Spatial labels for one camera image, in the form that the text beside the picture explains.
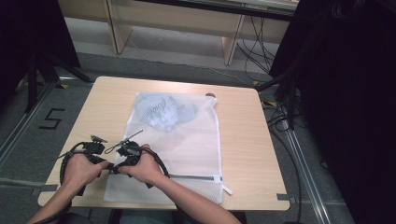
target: human hand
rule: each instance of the human hand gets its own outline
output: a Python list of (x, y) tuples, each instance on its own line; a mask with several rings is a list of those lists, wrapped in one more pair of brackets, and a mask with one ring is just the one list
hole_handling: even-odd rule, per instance
[[(145, 144), (142, 147), (149, 148), (149, 144)], [(119, 172), (126, 175), (131, 175), (138, 181), (151, 185), (155, 185), (155, 180), (164, 176), (158, 163), (145, 151), (143, 151), (142, 155), (140, 156), (140, 160), (137, 165), (121, 166), (119, 168)]]
[(88, 161), (84, 154), (77, 153), (67, 163), (63, 185), (71, 185), (73, 189), (81, 189), (83, 186), (90, 184), (108, 164), (108, 161), (93, 164)]

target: wooden table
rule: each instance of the wooden table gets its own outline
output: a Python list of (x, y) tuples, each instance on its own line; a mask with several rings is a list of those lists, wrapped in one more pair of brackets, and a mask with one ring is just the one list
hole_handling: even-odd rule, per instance
[[(223, 181), (233, 191), (224, 192), (223, 203), (228, 210), (287, 210), (289, 201), (280, 201), (277, 194), (286, 189), (279, 170), (274, 146), (262, 112), (258, 93), (253, 89), (202, 84), (154, 81), (120, 77), (99, 77), (78, 115), (62, 154), (78, 142), (90, 141), (91, 134), (108, 141), (106, 147), (123, 137), (137, 92), (172, 92), (218, 98)], [(115, 158), (115, 150), (101, 157)], [(59, 185), (62, 160), (58, 160), (46, 185)], [(108, 171), (103, 171), (73, 200), (73, 206), (109, 208), (175, 209), (173, 205), (142, 203), (105, 203)], [(54, 191), (41, 192), (38, 203), (44, 205)]]

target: gray carpet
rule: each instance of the gray carpet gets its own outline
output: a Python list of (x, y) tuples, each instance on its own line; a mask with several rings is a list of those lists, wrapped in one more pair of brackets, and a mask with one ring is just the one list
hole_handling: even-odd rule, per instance
[[(90, 54), (78, 55), (84, 73), (92, 78), (101, 75), (115, 77), (137, 77), (146, 79), (169, 80), (179, 82), (204, 83), (213, 85), (248, 87), (252, 80), (243, 71), (218, 70), (221, 73), (233, 76), (227, 77), (208, 69), (193, 68), (183, 65), (170, 65), (164, 63), (150, 63), (142, 60), (122, 59)], [(61, 76), (69, 76), (64, 70), (58, 69)], [(260, 78), (260, 74), (251, 74)], [(50, 170), (59, 155), (73, 124), (78, 117), (78, 112), (84, 104), (91, 89), (79, 80), (69, 80), (66, 89), (54, 89), (41, 106), (38, 114), (24, 134), (22, 140), (14, 148), (6, 163), (0, 168), (0, 178), (8, 178), (22, 181), (32, 181), (40, 184), (47, 180)], [(1, 113), (1, 139), (5, 140), (5, 134), (15, 126), (18, 118), (23, 114), (26, 100), (26, 87), (10, 102), (6, 111)], [(262, 94), (264, 101), (273, 101), (273, 93), (276, 88), (271, 88)], [(46, 121), (45, 117), (52, 108), (61, 108), (64, 111), (52, 112), (52, 117), (61, 119), (58, 127), (53, 130), (40, 129), (43, 126), (53, 126), (54, 121)], [(267, 120), (271, 119), (274, 110), (265, 110)], [(327, 204), (327, 209), (332, 223), (353, 223), (347, 207), (343, 203), (332, 177), (325, 168), (320, 165), (320, 153), (311, 138), (309, 129), (304, 123), (304, 117), (296, 119), (296, 133), (302, 149), (306, 155), (308, 165), (311, 168), (318, 189)], [(286, 135), (277, 132), (282, 141), (289, 146)], [(290, 157), (280, 142), (273, 137), (276, 155), (283, 175), (285, 186), (289, 196), (298, 199), (298, 185), (294, 167)], [(24, 223), (39, 206), (36, 203), (37, 192), (34, 187), (18, 187), (0, 183), (0, 223)], [(318, 223), (316, 214), (312, 208), (302, 183), (303, 206), (301, 222)], [(89, 211), (84, 208), (76, 208), (75, 211), (87, 216)], [(107, 223), (109, 209), (92, 209), (91, 220), (94, 223)], [(247, 223), (274, 223), (280, 224), (285, 221), (294, 221), (297, 218), (298, 204), (292, 203), (286, 212), (249, 212), (247, 211)]]

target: metal rail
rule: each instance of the metal rail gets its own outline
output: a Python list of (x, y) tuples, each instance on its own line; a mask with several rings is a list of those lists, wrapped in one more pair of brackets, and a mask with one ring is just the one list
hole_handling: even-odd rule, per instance
[(318, 223), (320, 224), (331, 224), (329, 213), (327, 212), (326, 205), (323, 202), (320, 193), (318, 191), (317, 184), (315, 183), (314, 177), (311, 174), (309, 166), (305, 160), (304, 153), (300, 148), (297, 136), (294, 130), (289, 129), (289, 124), (286, 120), (283, 120), (283, 126), (287, 130), (287, 137), (291, 146), (291, 151), (296, 160), (297, 166), (304, 181), (306, 191), (312, 202), (315, 214), (318, 218)]
[(25, 113), (22, 116), (21, 120), (15, 126), (14, 130), (0, 147), (0, 169), (6, 162), (6, 159), (11, 154), (12, 150), (20, 142), (23, 134), (29, 128), (31, 121), (39, 111), (42, 103), (54, 88), (55, 83), (48, 83), (44, 86), (44, 88), (38, 94), (37, 103), (35, 104), (35, 106), (28, 113)]
[(198, 0), (135, 0), (135, 1), (162, 4), (162, 5), (168, 5), (174, 7), (191, 7), (191, 8), (204, 9), (204, 10), (268, 18), (268, 19), (280, 20), (280, 21), (295, 21), (295, 22), (304, 22), (304, 23), (309, 23), (313, 21), (313, 18), (308, 18), (304, 16), (296, 17), (287, 11), (285, 12), (265, 11), (261, 8), (233, 6), (230, 4), (222, 4), (207, 0), (200, 0), (200, 1)]

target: white mesh bag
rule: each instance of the white mesh bag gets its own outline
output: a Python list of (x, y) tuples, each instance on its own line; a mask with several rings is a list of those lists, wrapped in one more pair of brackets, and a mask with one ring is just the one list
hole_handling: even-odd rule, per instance
[[(222, 202), (219, 120), (212, 96), (139, 92), (123, 138), (150, 144), (179, 184), (215, 203)], [(115, 164), (125, 160), (118, 153)], [(160, 190), (148, 189), (128, 175), (110, 175), (105, 202), (173, 202)]]

